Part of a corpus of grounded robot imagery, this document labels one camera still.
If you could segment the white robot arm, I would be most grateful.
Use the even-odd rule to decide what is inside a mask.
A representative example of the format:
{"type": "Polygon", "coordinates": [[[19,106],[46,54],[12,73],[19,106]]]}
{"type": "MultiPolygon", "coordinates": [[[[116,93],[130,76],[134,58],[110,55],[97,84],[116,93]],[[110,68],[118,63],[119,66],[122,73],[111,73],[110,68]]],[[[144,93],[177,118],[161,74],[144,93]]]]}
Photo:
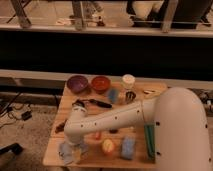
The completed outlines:
{"type": "Polygon", "coordinates": [[[157,171],[212,171],[206,112],[199,97],[186,88],[172,87],[156,98],[93,116],[75,106],[64,134],[68,144],[74,146],[92,132],[150,123],[154,125],[157,171]]]}

